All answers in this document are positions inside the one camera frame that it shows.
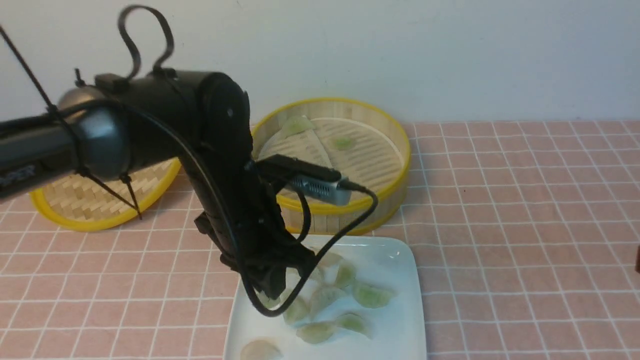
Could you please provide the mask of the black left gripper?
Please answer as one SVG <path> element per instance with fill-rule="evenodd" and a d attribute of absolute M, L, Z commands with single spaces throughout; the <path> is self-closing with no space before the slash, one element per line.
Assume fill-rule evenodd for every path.
<path fill-rule="evenodd" d="M 257 292 L 278 299 L 286 288 L 288 269 L 302 276 L 313 273 L 316 254 L 286 230 L 282 210 L 276 200 L 261 200 L 259 207 L 233 203 L 230 210 L 240 210 L 227 227 L 221 207 L 214 200 L 201 200 L 202 212 L 195 219 L 201 234 L 208 235 L 221 251 L 221 262 L 240 272 L 239 262 L 246 267 L 243 280 Z"/>

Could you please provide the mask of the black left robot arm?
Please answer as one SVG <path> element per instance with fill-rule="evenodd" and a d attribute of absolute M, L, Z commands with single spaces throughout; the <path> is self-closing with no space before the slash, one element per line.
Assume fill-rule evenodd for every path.
<path fill-rule="evenodd" d="M 176 158 L 203 206 L 197 228 L 247 288 L 276 298 L 287 269 L 306 280 L 318 264 L 286 230 L 276 199 L 308 166 L 281 155 L 256 161 L 249 118 L 249 95 L 224 73 L 98 75 L 42 114 L 1 123 L 1 199 L 69 174 L 123 181 Z"/>

